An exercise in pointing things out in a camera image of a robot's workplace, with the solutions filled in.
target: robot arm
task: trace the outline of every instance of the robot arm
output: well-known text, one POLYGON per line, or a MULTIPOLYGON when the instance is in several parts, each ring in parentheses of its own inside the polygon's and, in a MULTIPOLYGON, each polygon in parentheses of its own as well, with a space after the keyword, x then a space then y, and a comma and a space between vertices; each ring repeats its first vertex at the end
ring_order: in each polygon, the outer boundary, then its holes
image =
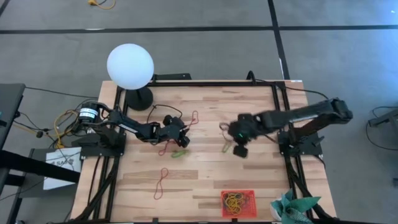
POLYGON ((108 139, 111 139, 109 135, 113 133, 113 130, 109 131, 107 126, 111 125, 124 128, 134 133, 141 141, 153 145, 173 139, 178 146, 187 147, 190 142, 185 136, 189 129, 186 128, 184 122, 170 115, 164 118, 164 127, 161 128, 158 122, 141 124, 123 115, 120 110, 112 110, 103 103, 89 102, 82 106, 78 120, 81 125, 93 128, 97 134, 103 137, 108 136, 108 139), (103 115, 104 112, 108 112, 108 116, 102 120, 99 113, 103 115))
POLYGON ((273 133, 289 123, 312 119, 301 128, 295 128, 295 138, 309 136, 329 124, 346 124, 353 118, 353 113, 344 101, 337 98, 321 101, 317 104, 290 111, 264 111, 258 114, 239 114, 238 120, 229 124, 228 134, 238 144, 234 154, 246 157, 244 147, 258 136, 273 133))

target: red container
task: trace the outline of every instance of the red container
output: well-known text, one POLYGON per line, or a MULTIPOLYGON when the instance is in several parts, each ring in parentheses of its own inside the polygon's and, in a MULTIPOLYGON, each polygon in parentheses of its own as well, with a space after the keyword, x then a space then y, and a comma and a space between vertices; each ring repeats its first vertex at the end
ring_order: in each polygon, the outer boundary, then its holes
POLYGON ((223 218, 256 218, 257 207, 253 190, 221 191, 223 218))

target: white sphere lamp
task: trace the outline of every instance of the white sphere lamp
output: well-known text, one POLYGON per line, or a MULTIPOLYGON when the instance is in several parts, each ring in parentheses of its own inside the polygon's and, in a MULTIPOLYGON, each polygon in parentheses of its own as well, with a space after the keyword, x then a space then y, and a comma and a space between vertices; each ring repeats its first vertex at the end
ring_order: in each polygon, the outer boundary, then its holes
POLYGON ((154 97, 146 87, 154 75, 154 61, 143 47, 136 44, 117 46, 106 62, 111 79, 126 89, 126 103, 134 110, 148 109, 154 97))

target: black floor stripe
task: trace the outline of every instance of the black floor stripe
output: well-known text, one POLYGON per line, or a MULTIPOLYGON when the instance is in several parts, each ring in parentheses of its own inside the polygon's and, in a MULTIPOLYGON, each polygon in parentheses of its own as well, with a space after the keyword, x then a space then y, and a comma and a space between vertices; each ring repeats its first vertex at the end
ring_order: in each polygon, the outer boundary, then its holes
POLYGON ((276 12, 275 12, 273 0, 268 0, 268 6, 269 6, 269 12, 271 14, 271 19, 272 19, 272 27, 274 28, 274 35, 275 35, 276 47, 278 50, 278 56, 280 59, 280 63, 282 64, 283 78, 285 80, 290 80, 289 69, 287 68, 287 61, 286 61, 284 46, 282 43, 282 37, 280 36, 280 32, 279 32, 278 20, 276 18, 276 12))
POLYGON ((281 26, 279 30, 388 30, 398 29, 398 25, 372 26, 281 26))
POLYGON ((219 26, 219 27, 155 27, 116 29, 47 29, 47 30, 0 30, 0 34, 100 34, 138 32, 206 32, 206 31, 259 31, 272 30, 271 26, 219 26))
POLYGON ((10 1, 11 1, 11 0, 5 0, 5 1, 2 3, 2 5, 1 5, 1 7, 0 7, 0 17, 1 17, 2 13, 3 13, 4 10, 6 9, 8 3, 9 3, 10 1))

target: wooden tabletop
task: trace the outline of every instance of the wooden tabletop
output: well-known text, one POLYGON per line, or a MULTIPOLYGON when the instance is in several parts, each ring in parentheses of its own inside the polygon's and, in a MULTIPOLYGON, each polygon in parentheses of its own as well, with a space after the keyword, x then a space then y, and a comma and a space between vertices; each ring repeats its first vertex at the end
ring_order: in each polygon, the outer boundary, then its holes
MULTIPOLYGON (((286 85, 303 88, 302 82, 286 81, 286 85)), ((272 221, 271 201, 289 189, 284 158, 278 145, 266 138, 248 144, 249 155, 242 159, 232 149, 222 153, 225 140, 218 125, 237 119, 239 113, 258 113, 274 110, 271 88, 267 86, 214 86, 214 87, 152 87, 154 104, 176 107, 183 112, 182 119, 189 124, 192 112, 198 111, 199 123, 193 125, 187 136, 191 142, 189 153, 174 159, 171 153, 179 148, 170 144, 166 154, 158 155, 165 143, 152 146, 127 134, 127 146, 119 165, 113 202, 112 222, 228 221, 221 217, 222 190, 253 189, 256 195, 257 218, 252 221, 272 221), (168 168, 169 175, 162 181, 163 197, 154 200, 160 170, 168 168)), ((287 90, 292 109, 306 106, 305 92, 287 90)), ((116 85, 103 82, 99 102, 113 107, 116 85)), ((279 93, 280 105, 283 108, 279 93)), ((128 116, 145 123, 150 109, 128 111, 128 116)), ((158 107, 150 121, 162 123, 165 115, 177 116, 175 111, 158 107)), ((85 159, 78 183, 71 218, 77 217, 87 205, 93 170, 97 158, 85 159)), ((309 191, 321 196, 319 204, 330 215, 335 209, 323 164, 313 156, 302 156, 303 169, 309 191)), ((102 159, 96 172, 93 193, 98 188, 102 159)), ((104 217, 108 192, 104 194, 100 217, 104 217)))

